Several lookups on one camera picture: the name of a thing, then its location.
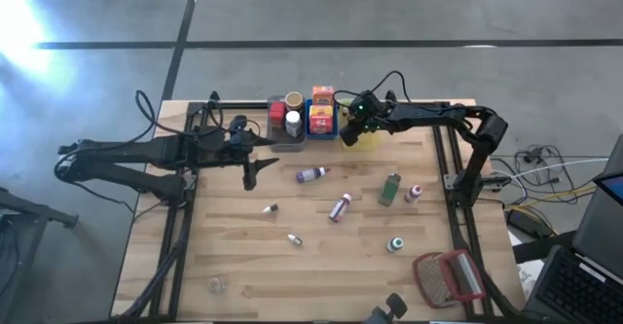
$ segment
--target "white lid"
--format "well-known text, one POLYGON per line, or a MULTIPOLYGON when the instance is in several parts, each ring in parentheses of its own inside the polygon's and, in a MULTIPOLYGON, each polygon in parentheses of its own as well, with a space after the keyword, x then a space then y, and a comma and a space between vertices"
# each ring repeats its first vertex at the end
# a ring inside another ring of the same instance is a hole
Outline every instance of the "white lid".
POLYGON ((421 195, 421 187, 419 185, 413 186, 413 188, 411 188, 411 193, 416 196, 421 195))
POLYGON ((290 111, 285 115, 285 121, 296 124, 301 121, 301 114, 298 111, 290 111))

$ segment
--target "small bottle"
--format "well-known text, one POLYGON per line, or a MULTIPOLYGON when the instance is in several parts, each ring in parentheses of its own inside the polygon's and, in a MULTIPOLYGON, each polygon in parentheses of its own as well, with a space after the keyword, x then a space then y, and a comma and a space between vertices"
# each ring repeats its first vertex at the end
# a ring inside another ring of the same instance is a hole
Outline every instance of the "small bottle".
POLYGON ((322 177, 323 175, 327 174, 327 172, 330 170, 331 168, 324 168, 324 167, 306 169, 306 170, 296 173, 296 181, 299 183, 309 182, 316 178, 322 177))
POLYGON ((395 237, 392 240, 387 242, 387 245, 385 246, 385 248, 387 249, 387 252, 394 253, 400 250, 402 246, 404 245, 405 245, 405 241, 402 239, 402 237, 395 237))
POLYGON ((342 216, 347 211, 347 208, 350 206, 350 201, 352 197, 349 194, 344 194, 342 198, 336 202, 335 207, 331 213, 329 213, 329 219, 335 223, 342 221, 342 216))
POLYGON ((421 196, 421 187, 419 185, 415 185, 405 193, 405 201, 414 202, 417 201, 421 196))
POLYGON ((289 234, 288 235, 288 239, 290 239, 290 241, 292 241, 292 243, 297 245, 297 246, 303 245, 303 240, 300 239, 298 236, 296 236, 294 234, 289 234))
POLYGON ((277 211, 279 209, 279 207, 276 205, 276 203, 273 203, 272 205, 266 207, 265 209, 262 210, 262 212, 264 213, 271 213, 273 211, 277 211))
POLYGON ((285 115, 285 131, 293 137, 301 134, 301 114, 297 111, 290 111, 285 115))

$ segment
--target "monitor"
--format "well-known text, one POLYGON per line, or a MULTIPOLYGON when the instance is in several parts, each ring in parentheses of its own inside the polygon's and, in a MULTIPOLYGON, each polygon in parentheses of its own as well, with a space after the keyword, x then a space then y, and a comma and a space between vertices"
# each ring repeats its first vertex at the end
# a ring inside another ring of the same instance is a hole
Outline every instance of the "monitor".
POLYGON ((593 180, 606 194, 623 205, 623 170, 602 174, 593 180))

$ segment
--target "jar lid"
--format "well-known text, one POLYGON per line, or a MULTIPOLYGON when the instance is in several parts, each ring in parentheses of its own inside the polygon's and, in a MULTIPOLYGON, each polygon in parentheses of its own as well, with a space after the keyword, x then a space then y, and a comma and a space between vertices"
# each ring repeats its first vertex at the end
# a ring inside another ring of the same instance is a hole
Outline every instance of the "jar lid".
POLYGON ((301 114, 298 111, 290 111, 285 115, 285 121, 296 124, 301 121, 301 114))
POLYGON ((285 95, 285 103, 291 108, 299 108, 303 105, 303 96, 297 91, 289 92, 285 95))

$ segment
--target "wooden tabletop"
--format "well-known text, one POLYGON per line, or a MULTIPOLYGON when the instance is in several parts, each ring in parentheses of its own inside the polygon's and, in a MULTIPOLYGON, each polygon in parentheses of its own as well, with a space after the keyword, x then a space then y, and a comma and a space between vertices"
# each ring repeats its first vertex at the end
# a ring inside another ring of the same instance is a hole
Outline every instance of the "wooden tabletop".
MULTIPOLYGON (((474 104, 470 99, 455 101, 474 104)), ((164 102, 161 123, 182 129, 187 104, 164 102)), ((239 113, 225 111, 225 124, 239 113)), ((266 111, 243 113, 266 133, 266 111)), ((447 131, 442 132, 454 171, 447 131)), ((167 133, 157 131, 156 135, 167 133)), ((256 148, 253 160, 280 160, 258 174, 257 187, 250 192, 242 187, 241 167, 202 169, 178 320, 360 321, 375 306, 385 306, 392 292, 409 308, 403 320, 464 318, 461 306, 429 308, 413 278, 412 263, 419 255, 453 249, 432 129, 412 128, 393 136, 381 133, 381 137, 376 151, 364 153, 343 151, 339 140, 308 141, 300 153, 256 148), (296 182, 297 171, 317 166, 331 171, 305 184, 296 182), (399 173, 402 181, 394 203, 385 208, 377 199, 391 172, 399 173), (420 184, 423 193, 417 204, 408 204, 402 195, 413 184, 420 184), (352 204, 341 223, 332 223, 327 215, 346 192, 353 195, 352 204), (278 212, 262 213, 273 203, 278 204, 278 212), (288 234, 299 236, 303 246, 293 245, 288 234), (402 237, 405 245, 389 254, 385 245, 395 236, 402 237), (224 281, 223 293, 208 291, 212 277, 224 281)), ((471 148, 460 139, 459 146, 466 164, 471 148)), ((165 173, 154 167, 147 171, 165 173)), ((141 197, 138 211, 155 202, 151 195, 141 197)), ((499 204, 479 201, 474 214, 487 271, 511 303, 523 307, 525 299, 499 204)), ((113 314, 128 308, 153 275, 165 215, 165 208, 158 207, 132 227, 113 314)), ((164 310, 169 284, 165 285, 164 310)))

